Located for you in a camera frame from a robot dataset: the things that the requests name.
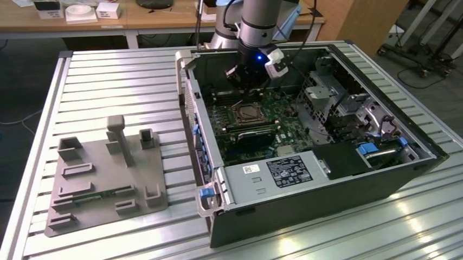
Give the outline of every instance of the motherboard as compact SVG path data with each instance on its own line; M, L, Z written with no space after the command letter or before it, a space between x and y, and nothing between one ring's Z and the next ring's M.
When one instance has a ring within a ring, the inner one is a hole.
M225 166L307 151L313 145L297 118L297 95L256 90L253 96L234 103L216 98L206 107Z

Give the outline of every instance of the white label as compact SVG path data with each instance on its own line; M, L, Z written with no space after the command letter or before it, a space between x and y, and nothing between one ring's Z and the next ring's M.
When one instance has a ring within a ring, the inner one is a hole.
M121 25L101 25L101 29L124 28Z
M260 171L258 165L253 164L253 165L244 166L242 167L242 171L244 171L245 174L257 172L257 171Z

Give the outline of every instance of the power supply label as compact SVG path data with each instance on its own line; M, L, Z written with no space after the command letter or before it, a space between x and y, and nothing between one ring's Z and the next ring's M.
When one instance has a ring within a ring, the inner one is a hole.
M300 156L268 161L266 166L280 188L313 180Z

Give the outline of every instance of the floor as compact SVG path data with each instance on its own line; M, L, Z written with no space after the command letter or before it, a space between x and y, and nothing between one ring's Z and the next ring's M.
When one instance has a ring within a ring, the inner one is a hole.
M419 13L419 8L405 10L399 18L397 23L403 28L409 26L413 18ZM427 23L435 19L428 14L424 22L416 30L416 35L424 31ZM436 33L433 40L429 42L431 47L439 43L451 28L445 23L443 29ZM452 53L461 43L463 31L456 34L447 53ZM166 35L156 37L144 37L140 39L141 47L154 46L184 46L188 41L188 35ZM65 44L61 39L40 40L9 40L6 47L0 50L0 122L21 120L26 115L38 111L45 102L50 77L57 59L57 54L65 50ZM413 63L387 53L384 57L376 57L375 61L384 70L396 77L396 73ZM456 65L461 65L459 72L451 73L447 79L425 89L408 88L409 92L417 97L420 102L437 115L443 122L452 130L463 136L463 60L456 60ZM429 76L421 79L412 70L400 74L401 79L411 85L421 87L435 82L440 78ZM34 131L38 124L40 115L32 117L25 124ZM12 126L0 126L0 242L6 227L9 212L16 196L21 174L24 171L29 148L33 136L28 130L16 124Z

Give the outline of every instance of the metal slats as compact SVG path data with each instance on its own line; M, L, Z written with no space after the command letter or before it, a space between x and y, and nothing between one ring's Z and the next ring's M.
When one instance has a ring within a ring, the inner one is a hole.
M371 60L349 44L333 44L431 139L451 153L449 159L429 174L411 181L385 200L210 249L205 221L196 214L194 180L178 105L176 97L169 96L174 94L174 77L144 78L146 72L154 74L162 71L162 66L165 70L173 67L176 49L76 52L69 68L74 78L66 81L73 83L64 87L49 149L42 151L49 163L40 172L42 180L33 201L36 213L28 223L24 256L30 259L70 259L76 256L78 259L459 258L463 254L460 139L439 125L393 80L372 66ZM85 75L92 75L96 81L80 82L89 81ZM42 230L57 140L70 135L81 141L105 139L104 118L114 114L125 115L125 134L134 134L142 128L160 132L169 208L46 238Z

